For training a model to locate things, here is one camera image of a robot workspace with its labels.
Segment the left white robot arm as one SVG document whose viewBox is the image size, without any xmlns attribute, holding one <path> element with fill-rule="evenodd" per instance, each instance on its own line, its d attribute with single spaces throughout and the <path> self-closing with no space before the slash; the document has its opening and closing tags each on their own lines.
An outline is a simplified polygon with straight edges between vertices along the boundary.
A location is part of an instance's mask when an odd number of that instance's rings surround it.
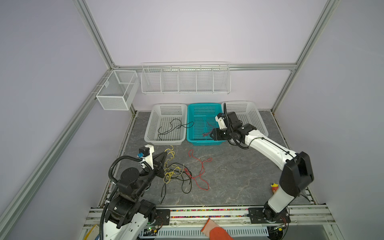
<svg viewBox="0 0 384 240">
<path fill-rule="evenodd" d="M 115 187 L 102 212 L 99 233 L 101 240 L 105 238 L 104 223 L 111 221 L 120 229 L 131 223 L 137 213 L 144 214 L 146 218 L 154 218 L 156 205 L 145 200 L 140 201 L 139 198 L 149 189 L 154 178 L 159 177 L 160 173 L 163 172 L 166 156 L 166 153 L 155 155 L 154 167 L 150 167 L 147 162 L 131 156 L 121 156 L 112 163 L 108 176 Z M 137 168 L 128 168 L 117 180 L 114 177 L 114 169 L 122 160 L 143 163 L 145 168 L 141 172 Z"/>
</svg>

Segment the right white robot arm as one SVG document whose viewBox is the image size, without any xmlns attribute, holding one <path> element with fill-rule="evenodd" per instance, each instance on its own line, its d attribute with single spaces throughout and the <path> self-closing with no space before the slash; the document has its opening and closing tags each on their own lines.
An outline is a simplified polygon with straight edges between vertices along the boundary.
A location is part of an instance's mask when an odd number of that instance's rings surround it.
<svg viewBox="0 0 384 240">
<path fill-rule="evenodd" d="M 287 206 L 314 181 L 311 159 L 305 152 L 296 153 L 270 140 L 255 126 L 243 124 L 234 112 L 215 117 L 219 127 L 210 137 L 215 141 L 233 141 L 243 150 L 253 148 L 271 160 L 282 171 L 279 188 L 265 203 L 257 217 L 274 223 L 288 213 Z"/>
</svg>

